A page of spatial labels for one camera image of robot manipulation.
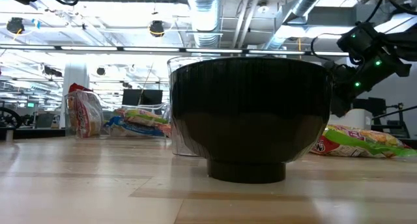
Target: black monitor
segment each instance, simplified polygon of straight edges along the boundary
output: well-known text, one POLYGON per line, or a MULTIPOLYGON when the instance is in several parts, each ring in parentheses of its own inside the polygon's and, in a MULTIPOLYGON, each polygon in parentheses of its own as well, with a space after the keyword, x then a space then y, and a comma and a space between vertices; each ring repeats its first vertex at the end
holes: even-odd
POLYGON ((155 105, 162 104, 162 90, 142 90, 125 89, 123 90, 122 105, 155 105))
POLYGON ((386 113, 385 99, 382 98, 355 99, 352 106, 353 108, 370 111, 374 117, 386 113))

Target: bowl base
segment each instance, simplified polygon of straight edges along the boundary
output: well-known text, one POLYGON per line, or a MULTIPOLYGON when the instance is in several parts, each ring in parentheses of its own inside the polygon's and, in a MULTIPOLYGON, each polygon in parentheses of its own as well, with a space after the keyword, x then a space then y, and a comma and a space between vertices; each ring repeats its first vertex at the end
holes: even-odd
POLYGON ((207 160, 207 174, 227 182, 266 184, 285 179, 285 163, 245 164, 207 160))

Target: wooden tabletop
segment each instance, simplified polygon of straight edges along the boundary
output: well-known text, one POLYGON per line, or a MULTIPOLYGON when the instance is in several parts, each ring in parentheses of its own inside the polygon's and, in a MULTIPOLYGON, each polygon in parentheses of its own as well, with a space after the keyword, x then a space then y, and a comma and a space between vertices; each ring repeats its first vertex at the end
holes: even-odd
POLYGON ((165 140, 0 144, 0 223, 417 223, 417 160, 308 154, 274 184, 207 177, 165 140))

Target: chip bag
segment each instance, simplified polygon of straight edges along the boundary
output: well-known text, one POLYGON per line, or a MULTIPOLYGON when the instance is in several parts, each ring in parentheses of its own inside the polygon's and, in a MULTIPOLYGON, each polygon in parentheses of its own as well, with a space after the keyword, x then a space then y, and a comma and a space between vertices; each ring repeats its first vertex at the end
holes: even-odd
POLYGON ((330 124, 310 152, 326 156, 368 158, 417 156, 416 150, 388 133, 330 124))
POLYGON ((72 84, 68 93, 68 113, 77 137, 100 135, 103 111, 100 100, 91 90, 72 84))
POLYGON ((118 115, 110 119, 104 128, 111 136, 156 136, 171 135, 169 121, 144 109, 116 109, 118 115))

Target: clear plastic container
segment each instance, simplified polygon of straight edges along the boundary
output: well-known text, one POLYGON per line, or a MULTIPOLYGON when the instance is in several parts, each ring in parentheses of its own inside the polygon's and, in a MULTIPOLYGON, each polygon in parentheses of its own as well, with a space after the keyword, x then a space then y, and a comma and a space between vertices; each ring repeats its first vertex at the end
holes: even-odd
MULTIPOLYGON (((215 57, 175 57, 168 60, 167 62, 168 72, 169 75, 171 75, 172 72, 184 65, 200 61, 209 61, 212 59, 215 59, 215 57)), ((187 146, 184 143, 184 139, 182 138, 180 132, 176 129, 173 122, 171 122, 171 129, 172 153, 179 156, 197 156, 190 149, 187 148, 187 146)))
POLYGON ((74 91, 65 96, 66 136, 77 138, 148 138, 171 135, 170 106, 109 104, 96 93, 74 91))

